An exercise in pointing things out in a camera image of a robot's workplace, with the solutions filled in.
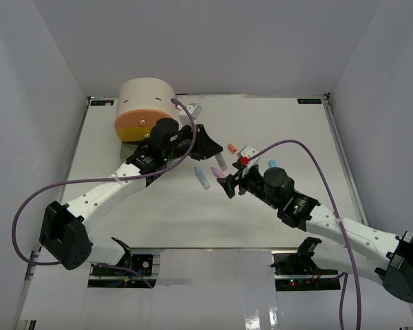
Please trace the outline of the orange top drawer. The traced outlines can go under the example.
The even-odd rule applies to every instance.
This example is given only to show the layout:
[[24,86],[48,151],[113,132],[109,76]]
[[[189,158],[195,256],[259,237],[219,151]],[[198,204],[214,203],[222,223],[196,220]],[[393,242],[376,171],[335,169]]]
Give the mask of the orange top drawer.
[[[163,118],[171,118],[171,115],[156,109],[135,109],[117,115],[114,126],[115,128],[154,126]],[[144,125],[140,124],[142,119],[146,121]]]

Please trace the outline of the blue highlighter cap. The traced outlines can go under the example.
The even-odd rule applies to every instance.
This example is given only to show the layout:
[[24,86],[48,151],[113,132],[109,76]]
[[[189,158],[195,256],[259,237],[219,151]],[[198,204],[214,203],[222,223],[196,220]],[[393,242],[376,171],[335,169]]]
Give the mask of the blue highlighter cap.
[[269,165],[269,168],[277,168],[278,167],[277,162],[274,159],[270,159],[268,161],[268,165]]

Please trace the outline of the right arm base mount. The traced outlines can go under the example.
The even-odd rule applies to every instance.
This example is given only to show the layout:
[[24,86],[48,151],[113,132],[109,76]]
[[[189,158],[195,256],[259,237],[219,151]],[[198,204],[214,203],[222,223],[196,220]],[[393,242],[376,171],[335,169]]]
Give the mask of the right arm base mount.
[[275,273],[277,292],[311,292],[340,290],[340,275],[333,269],[322,269],[313,261],[321,239],[308,237],[292,252],[272,252],[271,268]]

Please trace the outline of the orange pen cap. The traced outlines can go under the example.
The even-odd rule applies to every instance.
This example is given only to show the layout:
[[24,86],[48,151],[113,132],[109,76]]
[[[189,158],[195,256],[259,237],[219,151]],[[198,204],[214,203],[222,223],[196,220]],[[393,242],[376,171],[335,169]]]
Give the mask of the orange pen cap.
[[232,152],[232,154],[237,153],[237,149],[233,144],[229,143],[227,147],[228,147],[228,150],[230,150],[230,152]]

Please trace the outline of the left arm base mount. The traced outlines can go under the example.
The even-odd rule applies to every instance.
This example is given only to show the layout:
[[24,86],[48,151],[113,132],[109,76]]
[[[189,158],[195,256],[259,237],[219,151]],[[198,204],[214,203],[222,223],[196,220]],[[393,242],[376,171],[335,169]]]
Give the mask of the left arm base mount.
[[92,265],[87,286],[106,289],[151,289],[158,277],[153,254],[131,254],[116,268]]

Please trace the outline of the grey bottom drawer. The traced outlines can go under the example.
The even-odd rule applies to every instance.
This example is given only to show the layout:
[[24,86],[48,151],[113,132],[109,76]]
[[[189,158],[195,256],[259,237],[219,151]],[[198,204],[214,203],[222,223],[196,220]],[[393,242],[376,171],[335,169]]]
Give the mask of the grey bottom drawer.
[[120,160],[124,162],[128,157],[134,154],[138,144],[130,142],[122,142],[120,147]]

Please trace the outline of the orange capped clear highlighter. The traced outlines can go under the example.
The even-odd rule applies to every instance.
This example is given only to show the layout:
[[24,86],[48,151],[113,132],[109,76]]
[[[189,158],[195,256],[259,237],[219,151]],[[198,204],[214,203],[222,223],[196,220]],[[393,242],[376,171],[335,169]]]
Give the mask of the orange capped clear highlighter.
[[218,166],[219,166],[219,168],[222,172],[224,172],[228,169],[226,161],[225,161],[225,159],[224,159],[224,157],[221,153],[216,154],[215,159],[216,159],[216,161],[218,163]]

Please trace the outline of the yellow drawer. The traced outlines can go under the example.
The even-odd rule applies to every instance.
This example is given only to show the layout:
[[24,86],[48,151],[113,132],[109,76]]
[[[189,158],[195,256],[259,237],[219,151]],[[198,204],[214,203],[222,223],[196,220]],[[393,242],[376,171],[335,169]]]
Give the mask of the yellow drawer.
[[145,139],[145,134],[150,135],[153,126],[133,126],[125,128],[115,128],[116,135],[121,142],[141,142]]

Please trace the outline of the blue highlighter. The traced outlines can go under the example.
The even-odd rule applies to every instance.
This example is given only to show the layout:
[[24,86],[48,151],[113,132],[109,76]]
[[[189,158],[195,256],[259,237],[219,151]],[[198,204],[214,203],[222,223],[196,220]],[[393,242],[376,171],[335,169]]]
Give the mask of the blue highlighter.
[[205,190],[210,189],[211,185],[210,185],[209,181],[205,177],[204,173],[198,167],[194,168],[194,173],[195,173],[195,176],[197,177],[198,181],[200,182],[201,186],[203,187],[203,189],[205,189]]

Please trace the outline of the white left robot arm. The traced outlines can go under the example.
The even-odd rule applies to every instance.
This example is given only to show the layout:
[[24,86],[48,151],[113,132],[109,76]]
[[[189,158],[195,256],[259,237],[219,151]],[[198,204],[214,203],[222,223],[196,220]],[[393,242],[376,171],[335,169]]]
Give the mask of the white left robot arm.
[[203,125],[180,127],[169,118],[157,121],[145,138],[107,183],[100,184],[65,204],[52,202],[45,209],[41,245],[67,270],[85,262],[108,264],[116,274],[131,268],[129,246],[117,238],[91,237],[96,224],[130,195],[151,185],[160,171],[188,155],[207,160],[223,148],[214,142]]

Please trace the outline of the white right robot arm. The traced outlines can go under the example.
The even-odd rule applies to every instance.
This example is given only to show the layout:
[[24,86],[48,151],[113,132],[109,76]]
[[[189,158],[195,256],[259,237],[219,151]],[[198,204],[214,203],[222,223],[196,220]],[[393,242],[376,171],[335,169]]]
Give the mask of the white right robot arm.
[[294,262],[303,273],[323,269],[357,274],[413,304],[413,233],[398,235],[339,219],[325,205],[296,190],[282,168],[261,174],[257,166],[243,166],[217,181],[228,198],[250,193],[276,210],[287,226],[309,233]]

